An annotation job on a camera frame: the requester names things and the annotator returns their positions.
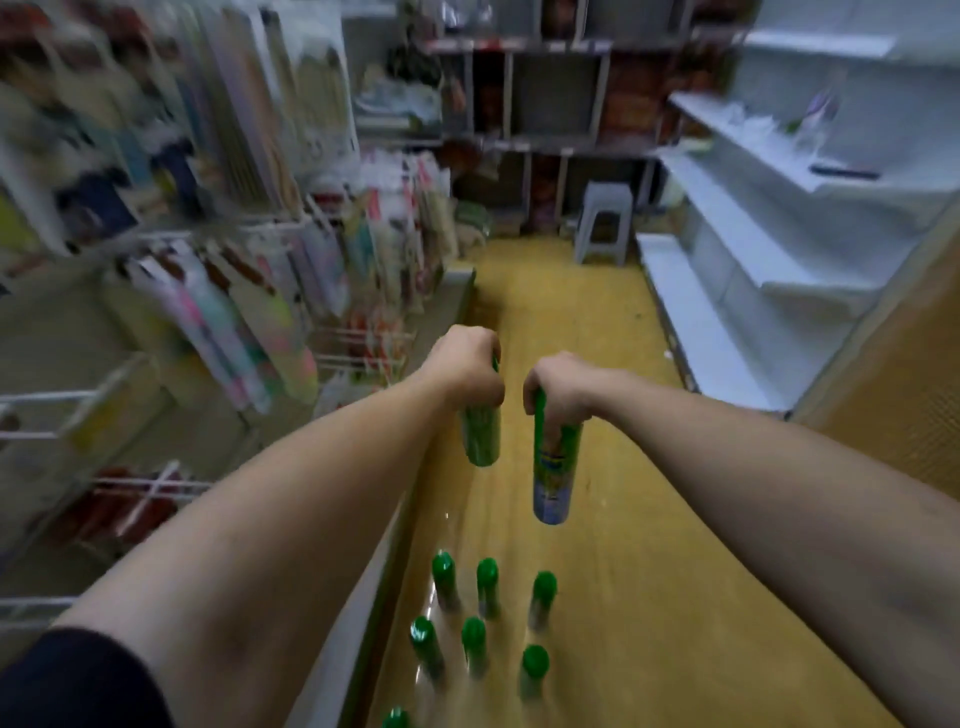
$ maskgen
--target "green spray can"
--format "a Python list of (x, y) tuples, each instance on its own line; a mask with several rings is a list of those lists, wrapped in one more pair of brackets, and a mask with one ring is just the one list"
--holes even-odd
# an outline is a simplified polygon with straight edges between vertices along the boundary
[[(500, 371), (496, 357), (493, 370)], [(468, 460), (478, 468), (487, 468), (500, 457), (500, 408), (467, 407), (460, 413), (460, 429)]]
[(537, 413), (534, 417), (534, 515), (547, 525), (566, 521), (570, 513), (570, 495), (573, 476), (577, 472), (580, 453), (580, 435), (583, 424), (560, 428), (560, 442), (556, 447), (543, 446), (543, 410), (546, 394), (537, 390)]

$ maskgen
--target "can label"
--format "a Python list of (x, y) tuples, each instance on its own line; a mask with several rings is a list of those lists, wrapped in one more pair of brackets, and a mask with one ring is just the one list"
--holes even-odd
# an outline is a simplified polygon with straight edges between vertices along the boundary
[(574, 463), (562, 453), (538, 449), (534, 467), (534, 515), (547, 525), (559, 525), (570, 512)]

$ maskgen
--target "store aisle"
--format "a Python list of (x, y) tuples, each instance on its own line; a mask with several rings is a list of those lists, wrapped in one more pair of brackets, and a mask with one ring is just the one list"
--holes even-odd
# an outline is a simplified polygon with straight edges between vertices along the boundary
[[(888, 726), (897, 723), (790, 612), (724, 549), (626, 438), (587, 423), (570, 518), (536, 520), (533, 421), (521, 385), (545, 354), (568, 349), (597, 364), (680, 385), (636, 261), (576, 266), (568, 242), (493, 242), (475, 255), (468, 321), (495, 328), (507, 383), (502, 444), (473, 468), (456, 424), (427, 454), (414, 503), (409, 558), (376, 678), (368, 725), (395, 705), (417, 726)], [(430, 558), (457, 561), (465, 604), (430, 604)], [(500, 567), (502, 616), (488, 623), (486, 677), (465, 675), (459, 643), (476, 613), (474, 570)], [(557, 574), (550, 629), (533, 638), (526, 612), (538, 570)], [(430, 607), (447, 682), (417, 678), (407, 632)], [(539, 703), (516, 694), (520, 653), (542, 643), (552, 665)]]

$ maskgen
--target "black sleeve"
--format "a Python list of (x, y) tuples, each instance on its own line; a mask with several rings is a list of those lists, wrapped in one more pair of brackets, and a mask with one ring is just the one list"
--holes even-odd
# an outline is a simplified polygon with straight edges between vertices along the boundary
[(46, 632), (0, 673), (0, 724), (19, 728), (173, 728), (146, 666), (109, 637)]

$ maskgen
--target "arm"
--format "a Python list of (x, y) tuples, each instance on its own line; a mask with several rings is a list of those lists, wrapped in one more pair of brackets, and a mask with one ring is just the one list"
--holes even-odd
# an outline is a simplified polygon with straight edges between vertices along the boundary
[(180, 726), (281, 725), (437, 428), (500, 404), (496, 335), (454, 327), (405, 381), (264, 450), (161, 527), (58, 625), (150, 668)]
[(545, 435), (596, 416), (640, 446), (736, 557), (907, 725), (960, 725), (960, 504), (799, 425), (573, 354), (524, 405)]

